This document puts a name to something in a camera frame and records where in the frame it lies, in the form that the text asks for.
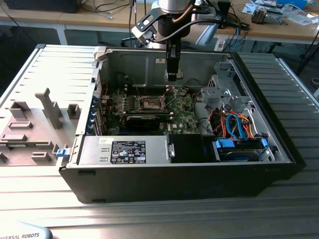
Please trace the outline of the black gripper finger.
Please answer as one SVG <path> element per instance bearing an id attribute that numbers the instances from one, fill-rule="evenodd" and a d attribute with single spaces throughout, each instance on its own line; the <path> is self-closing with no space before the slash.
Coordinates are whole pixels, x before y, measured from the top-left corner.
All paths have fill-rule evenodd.
<path id="1" fill-rule="evenodd" d="M 180 41 L 168 41 L 166 43 L 166 61 L 168 80 L 177 80 L 177 73 L 180 60 Z"/>

